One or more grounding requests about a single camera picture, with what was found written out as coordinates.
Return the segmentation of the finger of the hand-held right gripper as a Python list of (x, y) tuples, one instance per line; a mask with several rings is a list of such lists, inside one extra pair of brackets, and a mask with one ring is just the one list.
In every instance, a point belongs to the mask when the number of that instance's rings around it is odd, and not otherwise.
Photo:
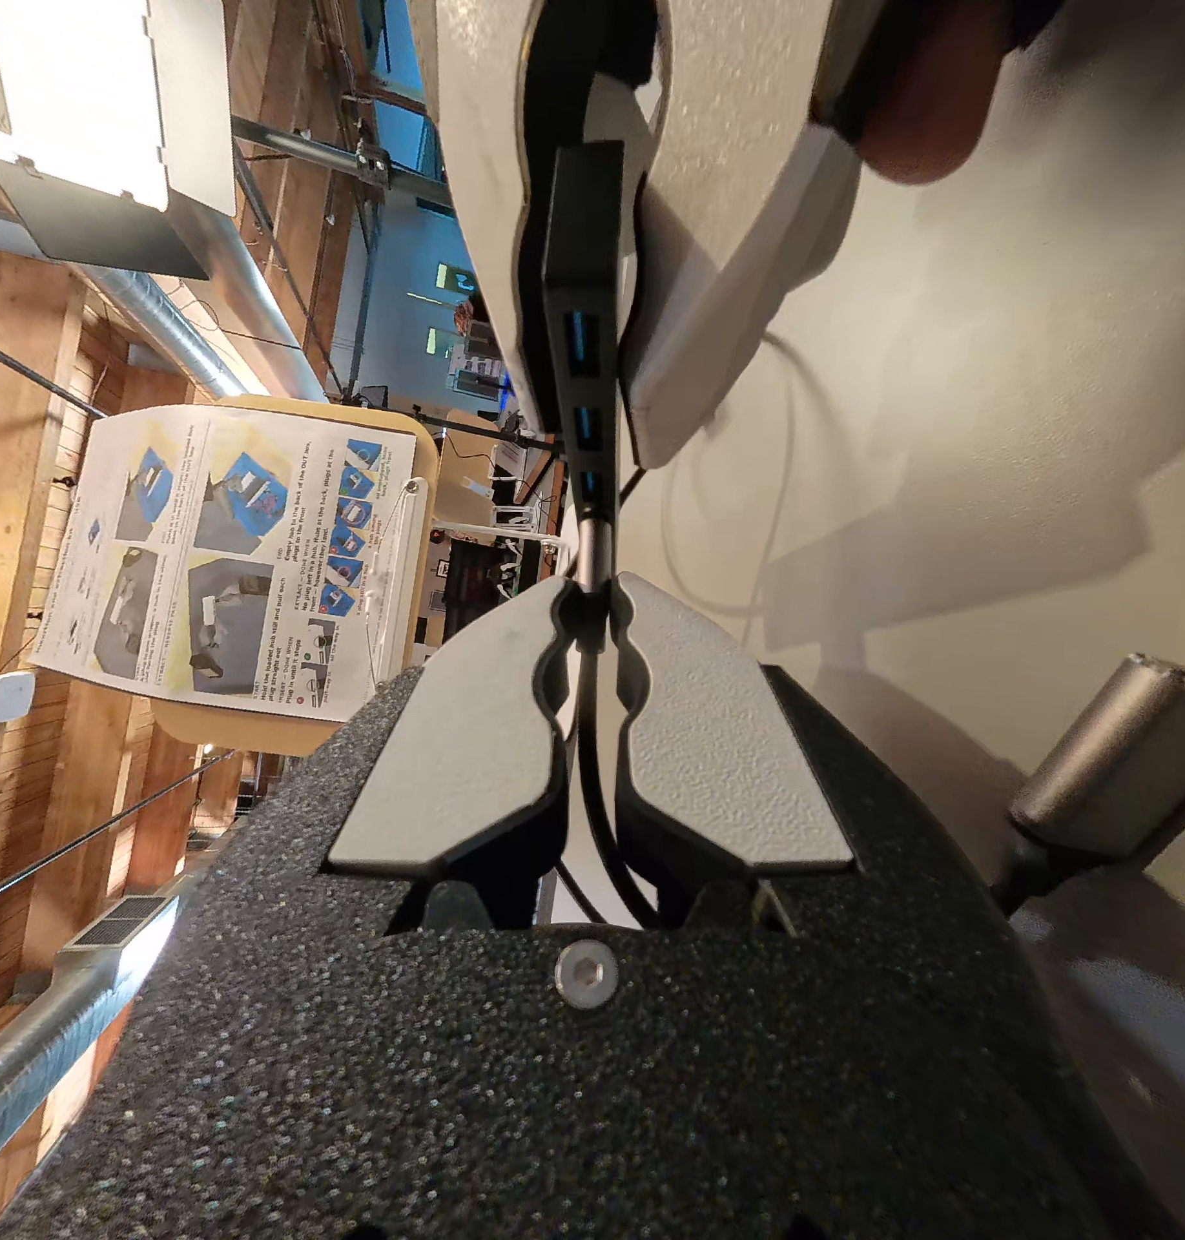
[(524, 344), (523, 232), (531, 207), (523, 89), (547, 3), (437, 2), (436, 104), (463, 245), (519, 411), (559, 439), (548, 349)]
[(832, 262), (861, 164), (811, 121), (837, 3), (663, 3), (663, 101), (635, 203), (625, 330), (637, 463), (713, 417), (787, 294)]

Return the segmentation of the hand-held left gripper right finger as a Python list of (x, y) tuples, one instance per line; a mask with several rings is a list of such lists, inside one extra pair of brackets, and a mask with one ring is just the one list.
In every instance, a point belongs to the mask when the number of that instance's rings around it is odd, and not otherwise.
[(661, 589), (613, 590), (625, 710), (614, 816), (625, 863), (655, 888), (848, 868), (854, 856), (756, 659)]

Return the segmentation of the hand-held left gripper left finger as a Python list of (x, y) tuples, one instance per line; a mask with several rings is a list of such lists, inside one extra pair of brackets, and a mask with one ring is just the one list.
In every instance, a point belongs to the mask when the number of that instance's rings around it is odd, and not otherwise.
[(531, 922), (567, 838), (567, 580), (476, 619), (423, 666), (326, 853), (339, 875), (461, 882)]

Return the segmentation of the slim black USB hub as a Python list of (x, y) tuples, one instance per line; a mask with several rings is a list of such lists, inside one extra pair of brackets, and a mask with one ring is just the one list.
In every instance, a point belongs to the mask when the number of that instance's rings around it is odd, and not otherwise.
[(556, 153), (541, 294), (576, 518), (616, 525), (617, 294), (624, 146)]

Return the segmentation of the black braided cable grey plug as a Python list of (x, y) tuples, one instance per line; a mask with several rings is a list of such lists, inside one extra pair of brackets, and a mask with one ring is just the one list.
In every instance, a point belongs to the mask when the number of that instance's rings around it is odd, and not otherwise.
[[(692, 911), (702, 888), (655, 888), (624, 860), (616, 838), (614, 788), (619, 734), (625, 710), (616, 695), (613, 637), (614, 528), (578, 521), (578, 551), (570, 573), (596, 608), (583, 651), (576, 694), (573, 745), (584, 810), (602, 867), (631, 915), (645, 928), (675, 928)], [(866, 795), (858, 814), (869, 829), (883, 828), (888, 809), (906, 809), (909, 789), (869, 795), (879, 774), (873, 753), (854, 738), (848, 757), (816, 757), (816, 738), (800, 726), (812, 708), (776, 666), (761, 665), (800, 748), (851, 847), (841, 871), (775, 881), (841, 875), (866, 868), (865, 832), (854, 824), (850, 795)], [(1026, 782), (1008, 811), (1010, 860), (992, 886), (992, 900), (1010, 914), (1067, 879), (1107, 864), (1146, 864), (1185, 829), (1185, 668), (1128, 656)]]

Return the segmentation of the person's right hand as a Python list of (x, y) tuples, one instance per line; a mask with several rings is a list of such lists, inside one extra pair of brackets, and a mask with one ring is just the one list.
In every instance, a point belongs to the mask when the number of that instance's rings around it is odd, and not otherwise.
[(973, 153), (1002, 68), (994, 28), (948, 25), (909, 54), (864, 121), (855, 153), (895, 185), (933, 185)]

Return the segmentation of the clear acrylic clip bar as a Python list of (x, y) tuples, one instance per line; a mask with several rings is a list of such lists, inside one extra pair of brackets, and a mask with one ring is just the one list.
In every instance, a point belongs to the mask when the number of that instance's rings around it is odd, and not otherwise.
[(414, 641), (412, 602), (422, 543), (427, 537), (429, 485), (411, 478), (400, 490), (367, 569), (362, 608), (369, 684), (379, 687), (404, 666)]

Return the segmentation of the instruction sheet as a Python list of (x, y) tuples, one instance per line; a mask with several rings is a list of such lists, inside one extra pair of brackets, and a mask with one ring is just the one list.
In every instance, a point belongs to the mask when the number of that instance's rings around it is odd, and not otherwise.
[(29, 658), (156, 703), (343, 724), (409, 662), (434, 464), (414, 424), (332, 406), (105, 418)]

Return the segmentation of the LED light panel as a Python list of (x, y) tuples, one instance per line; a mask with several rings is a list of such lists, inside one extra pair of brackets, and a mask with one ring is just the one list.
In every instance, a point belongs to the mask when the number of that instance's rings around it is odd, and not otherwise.
[(207, 281), (232, 146), (223, 3), (0, 2), (0, 196), (44, 258)]

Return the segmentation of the silver ventilation duct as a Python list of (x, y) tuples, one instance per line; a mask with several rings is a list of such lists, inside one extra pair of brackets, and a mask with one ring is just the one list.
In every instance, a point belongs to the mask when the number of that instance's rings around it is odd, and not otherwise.
[(56, 954), (48, 987), (0, 1031), (0, 1152), (135, 998), (180, 907), (126, 897)]
[(234, 219), (181, 194), (166, 219), (206, 280), (74, 263), (72, 270), (198, 392), (325, 402), (325, 385)]

